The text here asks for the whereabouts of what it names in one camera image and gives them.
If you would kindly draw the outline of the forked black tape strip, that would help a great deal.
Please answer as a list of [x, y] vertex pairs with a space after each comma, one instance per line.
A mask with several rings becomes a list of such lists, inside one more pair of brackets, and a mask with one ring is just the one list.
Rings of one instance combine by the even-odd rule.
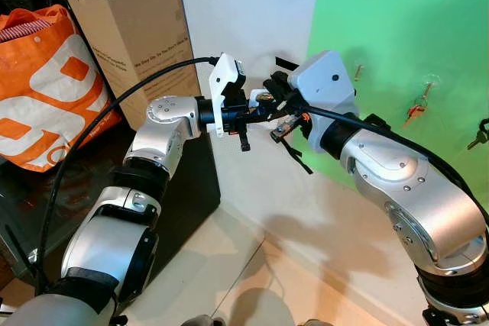
[[306, 165], [303, 162], [303, 159], [301, 159], [301, 157], [303, 157], [303, 153], [298, 151], [296, 148], [293, 148], [293, 146], [291, 146], [286, 140], [282, 140], [280, 144], [282, 144], [283, 147], [287, 149], [287, 154], [289, 154], [290, 158], [296, 161], [297, 164], [300, 165], [301, 168], [303, 168], [305, 173], [308, 173], [308, 175], [313, 175], [313, 169], [311, 169], [310, 166]]

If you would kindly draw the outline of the black glass top table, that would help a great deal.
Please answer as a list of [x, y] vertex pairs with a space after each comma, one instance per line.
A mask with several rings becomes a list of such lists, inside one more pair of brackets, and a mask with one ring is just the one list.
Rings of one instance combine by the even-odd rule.
[[[60, 184], [58, 207], [51, 222], [45, 270], [60, 273], [63, 253], [71, 235], [112, 182], [111, 171], [120, 166], [134, 132], [116, 126], [100, 134], [76, 153]], [[37, 247], [44, 208], [57, 171], [22, 169], [0, 157], [0, 288], [10, 277], [31, 280], [22, 260], [11, 252], [11, 240], [27, 252]], [[150, 280], [173, 260], [196, 229], [218, 208], [221, 192], [208, 137], [186, 142], [176, 173], [169, 180], [156, 225], [160, 236]]]

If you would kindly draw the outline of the orange headed key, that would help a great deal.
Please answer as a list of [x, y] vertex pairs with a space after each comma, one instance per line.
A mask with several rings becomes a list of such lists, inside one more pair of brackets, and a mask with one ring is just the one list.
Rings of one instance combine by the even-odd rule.
[[418, 102], [413, 104], [413, 106], [406, 113], [406, 120], [403, 124], [403, 127], [406, 128], [412, 121], [416, 121], [419, 117], [423, 116], [423, 113], [426, 113], [427, 103], [426, 102]]

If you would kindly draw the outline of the tall cardboard pillow box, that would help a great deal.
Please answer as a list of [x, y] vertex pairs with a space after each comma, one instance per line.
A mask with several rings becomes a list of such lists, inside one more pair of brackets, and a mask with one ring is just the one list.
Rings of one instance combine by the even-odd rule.
[[182, 0], [67, 0], [114, 96], [193, 49]]

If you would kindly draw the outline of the green backdrop sheet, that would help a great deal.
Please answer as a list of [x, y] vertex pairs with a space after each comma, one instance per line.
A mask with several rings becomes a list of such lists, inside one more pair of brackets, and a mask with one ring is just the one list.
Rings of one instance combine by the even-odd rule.
[[[354, 82], [360, 116], [377, 115], [392, 131], [436, 153], [488, 204], [485, 145], [468, 150], [488, 115], [489, 0], [316, 0], [308, 54], [340, 53]], [[422, 77], [442, 82], [426, 113], [404, 128], [422, 93]]]

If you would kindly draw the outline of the black key bunch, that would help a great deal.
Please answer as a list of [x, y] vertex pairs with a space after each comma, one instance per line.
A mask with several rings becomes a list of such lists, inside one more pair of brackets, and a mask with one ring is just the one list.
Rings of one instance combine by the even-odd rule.
[[478, 132], [475, 135], [475, 139], [470, 144], [467, 145], [468, 150], [471, 150], [476, 145], [486, 144], [489, 135], [488, 124], [489, 124], [488, 118], [480, 121]]

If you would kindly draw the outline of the orange white shopping bag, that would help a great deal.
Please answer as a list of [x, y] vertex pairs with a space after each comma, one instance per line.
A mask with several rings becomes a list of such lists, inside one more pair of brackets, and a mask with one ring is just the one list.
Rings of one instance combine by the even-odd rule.
[[26, 23], [36, 32], [0, 43], [0, 157], [42, 173], [62, 161], [111, 96], [66, 8], [0, 15], [0, 30]]

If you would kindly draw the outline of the dark robot left foot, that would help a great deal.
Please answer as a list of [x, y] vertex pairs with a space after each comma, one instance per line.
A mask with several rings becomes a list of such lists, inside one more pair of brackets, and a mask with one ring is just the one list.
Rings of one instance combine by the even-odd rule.
[[211, 315], [198, 315], [186, 319], [180, 326], [226, 326], [223, 319]]

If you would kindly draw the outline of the red white striped clothing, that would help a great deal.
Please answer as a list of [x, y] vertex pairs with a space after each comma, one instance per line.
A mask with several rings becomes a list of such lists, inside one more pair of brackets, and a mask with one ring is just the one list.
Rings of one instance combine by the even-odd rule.
[[32, 23], [20, 24], [10, 28], [0, 30], [0, 43], [17, 40], [18, 37], [29, 36], [36, 32], [36, 27]]

